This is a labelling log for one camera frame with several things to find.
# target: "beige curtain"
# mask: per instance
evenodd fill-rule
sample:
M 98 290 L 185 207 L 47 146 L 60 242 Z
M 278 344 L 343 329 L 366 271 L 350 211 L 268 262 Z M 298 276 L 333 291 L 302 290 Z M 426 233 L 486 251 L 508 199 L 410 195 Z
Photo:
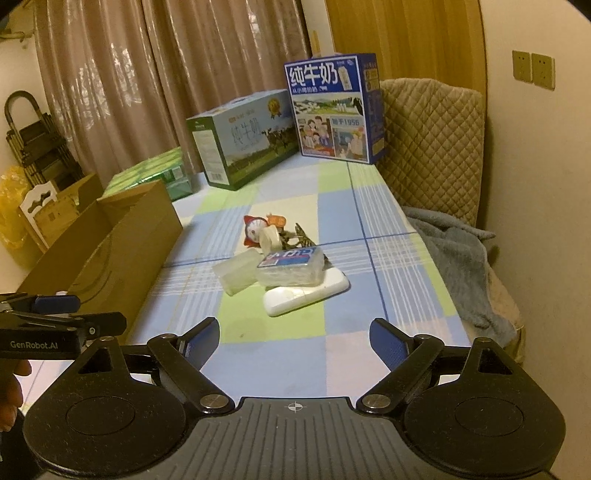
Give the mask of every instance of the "beige curtain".
M 299 0 L 37 0 L 35 18 L 54 120 L 104 184 L 178 145 L 200 171 L 185 119 L 309 56 Z

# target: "quilted cover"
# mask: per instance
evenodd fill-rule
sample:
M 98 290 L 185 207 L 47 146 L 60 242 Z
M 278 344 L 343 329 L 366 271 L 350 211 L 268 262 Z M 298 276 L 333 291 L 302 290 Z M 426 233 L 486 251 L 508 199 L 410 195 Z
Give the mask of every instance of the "quilted cover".
M 476 223 L 482 179 L 482 95 L 433 79 L 381 82 L 386 155 L 376 166 L 401 205 Z

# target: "green milk box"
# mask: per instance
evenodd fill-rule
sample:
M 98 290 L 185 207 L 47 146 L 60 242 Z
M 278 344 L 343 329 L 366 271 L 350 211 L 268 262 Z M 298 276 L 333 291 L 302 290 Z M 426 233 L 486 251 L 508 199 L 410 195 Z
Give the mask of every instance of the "green milk box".
M 237 98 L 187 118 L 187 126 L 213 187 L 238 190 L 299 150 L 285 89 Z
M 183 151 L 180 147 L 173 148 L 161 155 L 144 160 L 115 175 L 103 197 L 122 192 L 142 183 L 162 180 L 166 185 L 168 196 L 172 201 L 193 193 L 189 176 L 183 164 Z

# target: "metal rack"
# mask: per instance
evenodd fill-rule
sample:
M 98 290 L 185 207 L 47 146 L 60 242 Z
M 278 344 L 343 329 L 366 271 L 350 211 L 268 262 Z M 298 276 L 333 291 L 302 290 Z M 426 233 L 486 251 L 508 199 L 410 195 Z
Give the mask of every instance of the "metal rack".
M 20 130 L 16 128 L 10 111 L 17 98 L 28 100 L 39 117 L 37 122 Z M 11 94 L 4 105 L 4 115 L 11 128 L 6 140 L 32 186 L 52 180 L 59 190 L 63 190 L 83 178 L 80 165 L 68 150 L 66 140 L 58 133 L 51 115 L 41 112 L 33 95 L 24 90 Z

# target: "clear soap bar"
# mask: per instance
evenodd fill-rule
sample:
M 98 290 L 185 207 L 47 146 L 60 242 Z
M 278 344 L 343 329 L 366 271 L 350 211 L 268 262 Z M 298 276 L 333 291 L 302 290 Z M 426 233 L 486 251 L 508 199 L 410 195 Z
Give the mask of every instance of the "clear soap bar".
M 265 287 L 316 286 L 324 278 L 323 267 L 320 247 L 282 250 L 259 263 L 256 279 Z
M 222 284 L 224 292 L 232 296 L 256 282 L 256 266 L 261 260 L 262 254 L 254 248 L 249 248 L 214 265 L 212 270 Z

